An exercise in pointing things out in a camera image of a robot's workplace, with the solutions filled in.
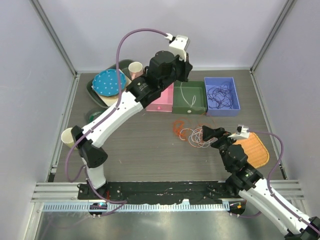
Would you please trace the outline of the pink plastic box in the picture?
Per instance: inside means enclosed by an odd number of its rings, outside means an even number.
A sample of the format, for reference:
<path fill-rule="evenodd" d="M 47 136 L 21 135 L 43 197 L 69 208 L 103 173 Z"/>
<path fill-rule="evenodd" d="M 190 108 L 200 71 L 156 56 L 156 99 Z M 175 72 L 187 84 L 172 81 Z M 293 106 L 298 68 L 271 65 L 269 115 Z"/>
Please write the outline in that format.
<path fill-rule="evenodd" d="M 167 112 L 171 113 L 173 109 L 174 84 L 172 83 L 161 93 L 160 98 L 153 101 L 146 107 L 149 112 Z"/>

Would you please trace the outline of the blue plastic box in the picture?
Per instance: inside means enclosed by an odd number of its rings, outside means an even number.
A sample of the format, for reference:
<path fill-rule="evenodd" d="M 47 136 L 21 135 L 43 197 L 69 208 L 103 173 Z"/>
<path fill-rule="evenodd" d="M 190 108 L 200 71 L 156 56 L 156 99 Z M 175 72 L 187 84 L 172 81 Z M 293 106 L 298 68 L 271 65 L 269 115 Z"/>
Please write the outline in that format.
<path fill-rule="evenodd" d="M 206 115 L 210 117 L 235 117 L 241 107 L 233 77 L 205 77 L 207 101 Z"/>

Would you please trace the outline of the green plastic box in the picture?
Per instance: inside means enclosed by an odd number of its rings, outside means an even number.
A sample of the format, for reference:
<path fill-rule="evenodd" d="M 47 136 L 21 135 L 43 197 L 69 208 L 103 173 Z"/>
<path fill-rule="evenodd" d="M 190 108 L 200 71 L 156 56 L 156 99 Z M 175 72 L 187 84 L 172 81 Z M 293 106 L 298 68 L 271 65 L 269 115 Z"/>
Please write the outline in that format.
<path fill-rule="evenodd" d="M 176 81 L 173 85 L 173 114 L 202 115 L 207 111 L 204 81 Z"/>

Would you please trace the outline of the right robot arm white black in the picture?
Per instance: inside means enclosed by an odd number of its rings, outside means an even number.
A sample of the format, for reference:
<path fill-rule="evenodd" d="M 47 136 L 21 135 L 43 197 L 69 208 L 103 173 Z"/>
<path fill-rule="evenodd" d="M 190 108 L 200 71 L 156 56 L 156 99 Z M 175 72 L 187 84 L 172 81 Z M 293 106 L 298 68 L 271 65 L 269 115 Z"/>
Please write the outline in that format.
<path fill-rule="evenodd" d="M 233 198 L 240 196 L 254 205 L 283 234 L 286 240 L 318 240 L 320 219 L 300 211 L 279 194 L 255 167 L 248 162 L 248 155 L 237 140 L 248 139 L 252 133 L 248 127 L 239 125 L 236 133 L 223 127 L 202 126 L 202 139 L 213 138 L 211 147 L 219 151 L 225 170 L 230 173 L 226 193 Z"/>

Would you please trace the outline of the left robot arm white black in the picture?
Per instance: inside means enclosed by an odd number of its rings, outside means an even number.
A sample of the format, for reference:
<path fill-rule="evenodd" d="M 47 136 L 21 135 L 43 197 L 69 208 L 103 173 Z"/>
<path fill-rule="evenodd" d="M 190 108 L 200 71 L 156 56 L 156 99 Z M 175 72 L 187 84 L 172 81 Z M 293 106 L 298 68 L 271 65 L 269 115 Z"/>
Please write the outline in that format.
<path fill-rule="evenodd" d="M 169 51 L 159 51 L 151 58 L 146 72 L 133 79 L 117 102 L 84 127 L 74 126 L 72 137 L 86 167 L 91 183 L 89 194 L 100 200 L 107 192 L 104 163 L 108 158 L 102 146 L 109 136 L 130 117 L 139 113 L 175 81 L 187 82 L 193 66 L 186 53 L 182 58 Z"/>

